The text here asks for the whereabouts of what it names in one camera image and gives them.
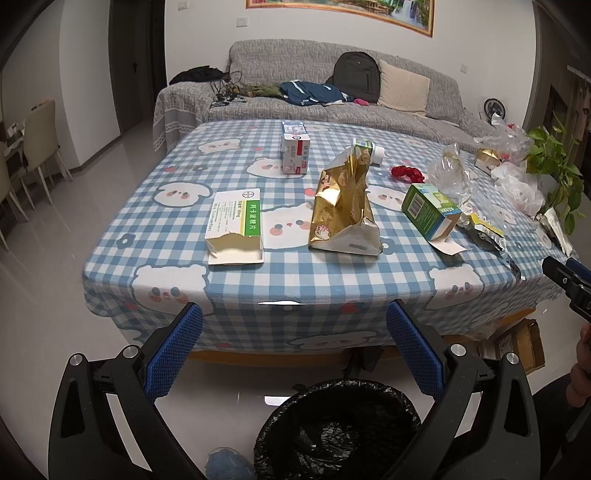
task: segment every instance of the blue gripper pad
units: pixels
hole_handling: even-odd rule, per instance
[[[589,270],[583,264],[577,262],[574,258],[569,258],[566,261],[566,266],[570,268],[574,273],[576,273],[579,277],[581,277],[583,280],[591,283],[591,270]]]
[[[178,372],[203,331],[203,312],[192,306],[146,367],[144,392],[155,402],[168,395]]]
[[[443,365],[413,321],[394,301],[386,312],[386,327],[421,392],[440,400],[444,391]]]

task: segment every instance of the blue checkered tablecloth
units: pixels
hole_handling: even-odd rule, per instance
[[[306,126],[306,176],[281,174],[281,121],[212,122],[186,136],[139,185],[88,259],[83,285],[90,311],[143,343],[183,303],[195,301],[206,315],[196,349],[301,352],[392,343],[385,311],[398,298],[441,334],[464,334],[559,295],[541,262],[564,255],[473,167],[473,155],[463,153],[471,202],[503,226],[525,281],[457,228],[451,237],[471,250],[438,253],[400,211],[408,186],[393,180],[389,168],[407,164],[426,173],[443,145],[352,125]],[[368,175],[384,246],[377,258],[307,246],[320,172],[353,138],[386,150],[384,164]],[[265,262],[208,266],[204,237],[215,193],[253,188],[261,189]]]

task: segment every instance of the gold foil bag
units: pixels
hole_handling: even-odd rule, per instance
[[[309,246],[348,254],[382,252],[365,190],[372,144],[353,141],[320,175],[316,190]]]

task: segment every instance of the green and white medicine box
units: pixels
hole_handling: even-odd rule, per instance
[[[402,211],[438,250],[449,255],[465,250],[452,241],[446,241],[462,211],[434,185],[413,183],[402,203]]]
[[[217,192],[205,240],[210,265],[263,263],[261,191]]]

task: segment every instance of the cartoon bear print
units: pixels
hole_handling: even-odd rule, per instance
[[[240,148],[239,138],[230,138],[228,140],[216,140],[215,142],[199,145],[199,150],[203,155],[210,153],[225,152],[226,150],[236,150]]]
[[[548,250],[552,249],[552,241],[550,240],[548,235],[546,235],[546,232],[544,232],[544,229],[542,229],[540,227],[536,228],[535,235],[538,237],[538,239],[540,240],[540,242],[542,243],[542,245],[544,247],[546,247]]]
[[[416,138],[400,137],[400,141],[410,145],[411,147],[427,148],[424,143],[420,142]]]
[[[349,348],[367,343],[375,332],[349,332],[334,335],[316,335],[308,338],[292,340],[289,344],[299,346],[302,350],[328,350],[331,348]]]
[[[330,131],[330,128],[328,128],[325,125],[319,125],[319,124],[306,124],[306,131],[308,133],[311,132],[328,132]]]
[[[367,194],[371,203],[380,205],[388,210],[402,212],[402,203],[406,197],[405,193],[378,187],[377,185],[368,185]]]
[[[246,171],[250,175],[264,177],[267,179],[299,179],[303,175],[293,175],[283,173],[282,161],[270,158],[258,158],[256,162],[250,165]]]
[[[511,212],[505,210],[503,207],[499,207],[498,205],[495,205],[494,203],[492,204],[492,207],[494,208],[497,215],[499,217],[501,217],[501,220],[503,220],[504,222],[506,222],[510,225],[517,225],[517,220],[515,219],[515,216]]]
[[[211,125],[199,125],[195,130],[193,130],[193,133],[194,134],[202,134],[202,133],[206,132],[210,126]]]
[[[177,315],[192,301],[204,315],[213,313],[213,305],[205,293],[207,269],[199,264],[190,267],[152,267],[145,265],[135,272],[131,288],[142,307],[156,312]]]
[[[262,244],[265,249],[303,247],[308,244],[312,205],[302,203],[262,213]]]
[[[487,324],[488,322],[491,322],[493,320],[500,320],[501,318],[503,318],[504,311],[508,306],[509,306],[509,303],[507,303],[507,302],[501,303],[498,307],[494,308],[492,311],[484,313],[484,314],[476,317],[474,320],[472,320],[470,322],[469,332],[471,332],[474,329],[477,329],[478,327],[482,327],[485,324]],[[495,333],[496,325],[492,326],[491,328],[492,328],[492,331],[490,333],[491,334]],[[484,340],[484,339],[488,338],[489,336],[478,335],[478,337],[482,337],[479,339]]]
[[[190,207],[195,205],[201,197],[212,195],[209,187],[200,183],[176,182],[162,185],[160,192],[154,196],[154,201],[165,207]]]
[[[482,280],[469,264],[445,270],[433,268],[429,276],[435,281],[437,291],[427,304],[427,310],[444,309],[472,301],[484,290]]]

